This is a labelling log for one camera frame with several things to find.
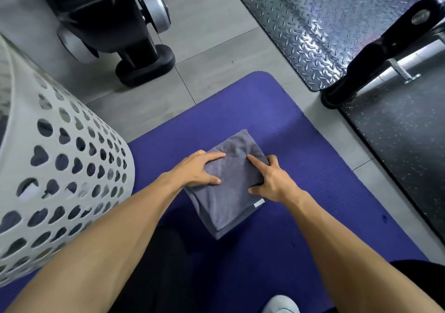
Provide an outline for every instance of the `forearm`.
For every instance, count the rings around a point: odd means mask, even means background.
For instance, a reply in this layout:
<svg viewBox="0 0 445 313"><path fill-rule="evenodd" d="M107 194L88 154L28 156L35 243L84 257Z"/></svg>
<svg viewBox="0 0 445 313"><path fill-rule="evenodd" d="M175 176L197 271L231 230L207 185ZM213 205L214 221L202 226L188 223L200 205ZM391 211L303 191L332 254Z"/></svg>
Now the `forearm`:
<svg viewBox="0 0 445 313"><path fill-rule="evenodd" d="M284 203L306 238L339 311L443 312L307 192L293 192Z"/></svg>
<svg viewBox="0 0 445 313"><path fill-rule="evenodd" d="M103 215L43 267L8 313L107 312L181 188L163 174Z"/></svg>

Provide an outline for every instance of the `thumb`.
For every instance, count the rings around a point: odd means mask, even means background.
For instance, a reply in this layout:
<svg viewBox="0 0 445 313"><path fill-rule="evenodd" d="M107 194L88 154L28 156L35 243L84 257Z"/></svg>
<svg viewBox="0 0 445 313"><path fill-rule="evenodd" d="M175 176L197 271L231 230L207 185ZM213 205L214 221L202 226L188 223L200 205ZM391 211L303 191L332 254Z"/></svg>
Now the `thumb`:
<svg viewBox="0 0 445 313"><path fill-rule="evenodd" d="M212 176L207 173L205 173L205 174L206 174L206 180L207 180L208 184L221 184L221 180L218 177Z"/></svg>
<svg viewBox="0 0 445 313"><path fill-rule="evenodd" d="M252 195L260 195L261 196L261 192L263 191L263 186L259 185L256 187L250 187L248 192Z"/></svg>

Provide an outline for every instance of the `gray towel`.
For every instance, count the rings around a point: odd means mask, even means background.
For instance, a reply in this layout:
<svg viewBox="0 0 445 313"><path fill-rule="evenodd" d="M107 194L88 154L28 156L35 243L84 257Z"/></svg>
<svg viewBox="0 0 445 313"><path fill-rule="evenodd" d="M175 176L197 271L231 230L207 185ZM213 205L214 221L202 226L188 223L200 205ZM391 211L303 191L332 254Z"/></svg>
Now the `gray towel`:
<svg viewBox="0 0 445 313"><path fill-rule="evenodd" d="M226 157L204 166L207 173L219 177L222 183L185 190L204 225L219 239L259 207L261 197L249 194L248 188L262 184L264 179L247 155L267 165L269 162L247 130L229 137L209 152L226 153Z"/></svg>

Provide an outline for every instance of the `person's right hand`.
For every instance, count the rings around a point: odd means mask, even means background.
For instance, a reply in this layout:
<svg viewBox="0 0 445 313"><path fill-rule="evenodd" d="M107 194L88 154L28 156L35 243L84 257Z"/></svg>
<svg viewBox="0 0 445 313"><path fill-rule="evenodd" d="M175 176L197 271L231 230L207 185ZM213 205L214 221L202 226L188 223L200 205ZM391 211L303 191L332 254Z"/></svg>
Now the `person's right hand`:
<svg viewBox="0 0 445 313"><path fill-rule="evenodd" d="M267 157L270 166L252 155L248 155L248 159L264 176L264 184L249 188L250 194L284 203L303 192L287 172L280 168L275 155Z"/></svg>

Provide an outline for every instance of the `metal diamond plate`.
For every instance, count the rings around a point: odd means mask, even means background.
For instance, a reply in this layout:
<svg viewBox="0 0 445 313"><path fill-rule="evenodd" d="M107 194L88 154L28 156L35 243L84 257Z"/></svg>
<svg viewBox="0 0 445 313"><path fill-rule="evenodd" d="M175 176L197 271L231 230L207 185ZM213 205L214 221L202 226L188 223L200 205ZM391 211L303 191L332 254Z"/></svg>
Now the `metal diamond plate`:
<svg viewBox="0 0 445 313"><path fill-rule="evenodd" d="M318 91L419 0L242 1L309 89Z"/></svg>

